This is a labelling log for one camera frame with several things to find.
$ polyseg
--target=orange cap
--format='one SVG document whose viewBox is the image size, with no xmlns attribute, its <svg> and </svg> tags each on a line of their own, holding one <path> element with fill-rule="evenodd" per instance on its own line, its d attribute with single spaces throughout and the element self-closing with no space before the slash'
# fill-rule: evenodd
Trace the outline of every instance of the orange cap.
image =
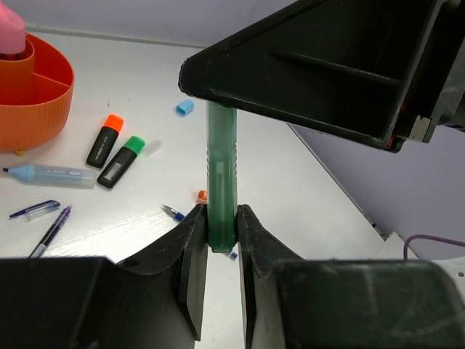
<svg viewBox="0 0 465 349">
<path fill-rule="evenodd" d="M 206 190 L 199 191 L 197 194 L 197 199 L 206 201 Z"/>
<path fill-rule="evenodd" d="M 104 127 L 110 127 L 111 129 L 114 129 L 119 133 L 121 129 L 123 128 L 124 120 L 120 116 L 117 116 L 115 114 L 110 114 L 107 117 L 107 120 L 103 124 Z"/>
</svg>

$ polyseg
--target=orange desk organizer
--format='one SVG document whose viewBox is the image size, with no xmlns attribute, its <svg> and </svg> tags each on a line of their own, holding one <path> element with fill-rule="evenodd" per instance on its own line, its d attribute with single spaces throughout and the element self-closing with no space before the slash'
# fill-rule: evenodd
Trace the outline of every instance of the orange desk organizer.
<svg viewBox="0 0 465 349">
<path fill-rule="evenodd" d="M 0 151 L 37 147 L 65 127 L 74 72 L 54 47 L 28 34 L 21 60 L 0 60 Z"/>
</svg>

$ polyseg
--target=white desk surface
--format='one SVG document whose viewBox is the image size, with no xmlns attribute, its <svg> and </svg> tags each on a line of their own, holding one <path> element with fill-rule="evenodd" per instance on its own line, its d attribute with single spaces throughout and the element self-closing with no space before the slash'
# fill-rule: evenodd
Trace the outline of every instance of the white desk surface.
<svg viewBox="0 0 465 349">
<path fill-rule="evenodd" d="M 54 199 L 73 213 L 45 256 L 106 256 L 118 262 L 175 226 L 161 204 L 188 213 L 206 188 L 205 102 L 182 118 L 179 68 L 197 49 L 39 34 L 71 61 L 76 85 L 68 123 L 50 143 L 23 157 L 0 153 L 3 167 L 27 163 L 83 167 L 109 113 L 131 135 L 163 148 L 132 164 L 112 189 L 49 188 L 0 177 L 0 257 L 29 255 L 55 219 L 8 220 L 18 209 Z M 307 259 L 369 258 L 382 239 L 287 124 L 238 113 L 238 202 L 249 204 L 271 233 Z M 198 348 L 241 348 L 238 262 L 210 254 L 203 341 Z"/>
</svg>

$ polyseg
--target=black plastic bracket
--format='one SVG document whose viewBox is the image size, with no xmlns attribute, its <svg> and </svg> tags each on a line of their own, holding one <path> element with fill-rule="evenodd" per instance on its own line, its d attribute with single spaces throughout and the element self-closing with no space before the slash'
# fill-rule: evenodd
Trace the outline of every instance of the black plastic bracket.
<svg viewBox="0 0 465 349">
<path fill-rule="evenodd" d="M 179 88 L 397 152 L 465 127 L 464 38 L 463 1 L 300 0 L 187 59 Z"/>
</svg>

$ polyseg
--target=blue cap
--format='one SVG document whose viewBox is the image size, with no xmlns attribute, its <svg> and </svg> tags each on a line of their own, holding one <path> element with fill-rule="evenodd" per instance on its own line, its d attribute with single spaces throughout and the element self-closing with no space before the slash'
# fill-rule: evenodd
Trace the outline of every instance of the blue cap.
<svg viewBox="0 0 465 349">
<path fill-rule="evenodd" d="M 176 112 L 181 116 L 186 116 L 188 113 L 194 110 L 194 102 L 192 100 L 185 100 L 176 107 Z"/>
</svg>

